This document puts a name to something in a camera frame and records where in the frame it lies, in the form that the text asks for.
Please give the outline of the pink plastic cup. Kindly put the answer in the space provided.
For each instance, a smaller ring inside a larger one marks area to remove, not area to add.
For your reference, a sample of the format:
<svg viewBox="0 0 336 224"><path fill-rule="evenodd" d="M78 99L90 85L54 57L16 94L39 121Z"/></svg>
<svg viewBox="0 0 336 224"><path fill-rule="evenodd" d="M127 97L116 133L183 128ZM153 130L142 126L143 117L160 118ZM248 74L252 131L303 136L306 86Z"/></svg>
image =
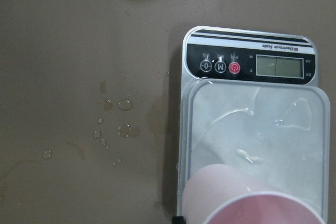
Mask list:
<svg viewBox="0 0 336 224"><path fill-rule="evenodd" d="M182 216L186 223L324 223L303 201L224 164L190 177Z"/></svg>

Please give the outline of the digital kitchen scale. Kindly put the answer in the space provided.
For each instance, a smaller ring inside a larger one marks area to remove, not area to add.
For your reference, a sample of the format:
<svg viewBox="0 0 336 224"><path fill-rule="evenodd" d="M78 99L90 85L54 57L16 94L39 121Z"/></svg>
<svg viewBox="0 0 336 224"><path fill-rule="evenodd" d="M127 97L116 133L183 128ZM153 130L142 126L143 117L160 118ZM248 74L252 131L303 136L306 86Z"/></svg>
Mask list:
<svg viewBox="0 0 336 224"><path fill-rule="evenodd" d="M182 43L177 214L189 178L226 164L328 218L330 101L307 37L211 26Z"/></svg>

